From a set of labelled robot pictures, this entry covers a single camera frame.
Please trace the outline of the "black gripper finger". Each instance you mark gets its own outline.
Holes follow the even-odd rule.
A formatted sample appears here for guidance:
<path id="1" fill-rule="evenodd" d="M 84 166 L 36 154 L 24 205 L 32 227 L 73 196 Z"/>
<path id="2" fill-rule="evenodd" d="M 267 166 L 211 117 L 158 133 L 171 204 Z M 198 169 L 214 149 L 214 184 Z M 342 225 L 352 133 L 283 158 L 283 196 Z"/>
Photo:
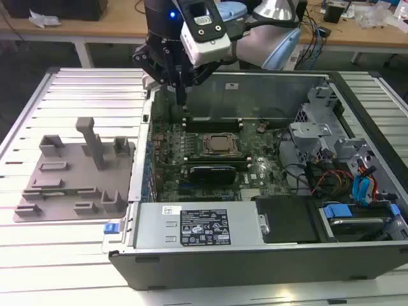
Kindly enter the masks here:
<path id="1" fill-rule="evenodd" d="M 186 104 L 187 88 L 202 84 L 220 66 L 221 63 L 216 61 L 194 68 L 188 60 L 185 60 L 180 70 L 180 105 Z"/>
<path id="2" fill-rule="evenodd" d="M 173 53 L 167 45 L 154 48 L 143 44 L 132 56 L 137 68 L 141 68 L 159 85 L 166 85 L 175 90 L 176 102 L 182 104 L 182 84 L 176 69 Z"/>

